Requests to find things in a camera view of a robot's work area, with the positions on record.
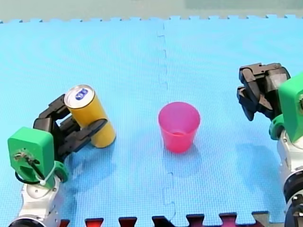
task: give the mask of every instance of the can lid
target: can lid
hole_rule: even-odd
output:
[[[71,88],[64,97],[64,104],[71,109],[87,106],[94,98],[95,91],[88,85],[78,85]]]

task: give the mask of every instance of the pink cup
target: pink cup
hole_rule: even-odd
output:
[[[167,104],[159,113],[159,125],[166,149],[174,153],[187,151],[200,124],[200,114],[183,102]]]

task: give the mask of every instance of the cup rim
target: cup rim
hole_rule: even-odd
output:
[[[192,134],[193,132],[197,131],[197,129],[199,128],[199,125],[200,125],[200,123],[201,123],[201,116],[200,116],[199,111],[198,111],[193,105],[191,105],[191,104],[189,104],[189,103],[186,103],[186,102],[181,102],[181,101],[176,101],[176,102],[168,103],[168,104],[166,104],[165,106],[163,106],[163,107],[161,108],[161,110],[160,110],[160,112],[159,112],[159,114],[158,114],[158,124],[159,124],[160,128],[161,128],[164,132],[166,132],[167,134],[169,134],[169,135],[176,136],[176,137],[182,137],[182,136],[184,136],[184,135],[176,135],[176,134],[173,134],[173,133],[167,131],[166,129],[164,129],[164,128],[161,126],[161,124],[160,124],[160,114],[161,114],[162,110],[163,110],[165,107],[167,107],[168,105],[170,105],[170,104],[175,104],[175,103],[186,104],[186,105],[192,107],[192,108],[196,111],[196,113],[198,114],[198,117],[199,117],[199,119],[198,119],[198,125],[197,125],[197,127],[196,127],[195,129],[191,130],[191,131],[190,131],[189,133],[187,133],[186,135]]]

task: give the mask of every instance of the green plastic housing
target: green plastic housing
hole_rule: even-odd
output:
[[[283,126],[291,142],[303,136],[303,73],[284,82],[279,90]]]
[[[36,174],[24,158],[16,158],[17,154],[26,154],[38,161],[37,168],[47,176],[54,166],[53,136],[45,131],[22,127],[8,139],[10,165],[19,176],[29,182],[36,182]],[[53,177],[45,187],[54,186]]]

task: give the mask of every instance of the cable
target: cable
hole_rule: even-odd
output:
[[[34,171],[39,175],[39,177],[44,180],[45,177],[43,174],[40,172],[40,170],[36,167],[35,163],[33,160],[29,159],[28,157],[25,157],[26,162],[34,169]]]
[[[26,183],[26,184],[39,184],[40,182],[39,181],[26,181],[26,180],[23,180],[17,172],[15,172],[15,177],[17,178],[17,180],[19,180],[20,182],[22,183]]]

